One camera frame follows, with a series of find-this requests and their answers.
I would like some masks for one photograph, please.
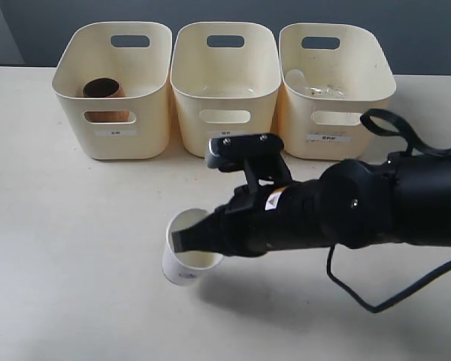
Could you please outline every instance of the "white label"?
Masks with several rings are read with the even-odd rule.
[[[209,130],[207,135],[209,138],[233,137],[234,135],[244,135],[244,130]]]
[[[283,194],[283,191],[285,190],[285,187],[279,188],[275,191],[273,191],[269,197],[268,200],[265,202],[265,211],[269,211],[271,209],[276,209],[277,204],[279,203],[279,199]]]
[[[127,130],[96,130],[95,135],[98,137],[120,137],[121,135],[137,135],[136,129]]]
[[[330,134],[308,134],[308,141],[351,141],[353,137],[347,137],[344,135],[330,135]]]

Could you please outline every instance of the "cream storage bin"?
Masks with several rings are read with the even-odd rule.
[[[268,132],[280,88],[272,32],[254,23],[194,23],[179,31],[171,67],[186,149],[209,138]]]
[[[360,156],[373,135],[359,116],[385,108],[396,90],[374,35],[350,25],[293,24],[280,32],[279,53],[286,152],[308,159]]]
[[[57,66],[53,89],[87,155],[144,159],[167,147],[171,52],[171,30],[158,23],[94,23],[74,34]],[[101,77],[117,80],[125,97],[83,98],[83,86]],[[129,111],[129,121],[91,123],[88,111]]]

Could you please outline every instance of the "white table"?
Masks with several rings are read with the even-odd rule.
[[[163,278],[165,227],[227,202],[242,174],[208,170],[180,145],[161,156],[85,156],[51,68],[0,68],[0,361],[451,359],[451,274],[371,315],[325,276],[325,250],[231,258],[200,284]],[[392,109],[451,144],[451,77],[397,76]],[[401,141],[377,139],[366,160]],[[330,164],[286,156],[296,179]],[[339,249],[334,270],[371,302],[451,249]]]

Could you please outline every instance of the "cup rim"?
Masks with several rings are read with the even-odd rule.
[[[177,254],[174,252],[174,250],[172,250],[172,246],[171,246],[171,237],[170,237],[170,229],[172,227],[172,223],[183,213],[189,212],[189,211],[200,211],[201,213],[204,214],[204,216],[199,220],[203,220],[208,214],[209,212],[206,211],[205,209],[201,209],[201,208],[188,208],[184,211],[181,211],[179,213],[177,213],[174,217],[172,217],[172,219],[168,222],[167,225],[167,229],[165,230],[165,246],[168,248],[168,252],[174,257],[174,259],[176,260],[177,263],[179,263],[181,266],[183,266],[184,268],[188,268],[191,269],[193,271],[207,271],[208,269],[212,269],[214,267],[216,267],[217,265],[219,265],[219,263],[222,262],[222,260],[224,259],[224,255],[221,253],[215,253],[215,252],[204,252],[204,253],[211,253],[214,255],[214,262],[209,265],[208,267],[195,267],[193,265],[187,265],[186,263],[182,262],[178,257]]]

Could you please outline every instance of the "basket label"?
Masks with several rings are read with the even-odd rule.
[[[137,130],[96,130],[95,135],[97,135],[98,137],[120,137],[121,135],[137,135]]]
[[[308,141],[351,141],[353,137],[347,137],[345,135],[331,135],[331,134],[308,134]]]
[[[233,137],[234,135],[244,135],[244,130],[209,130],[207,135],[209,138]]]

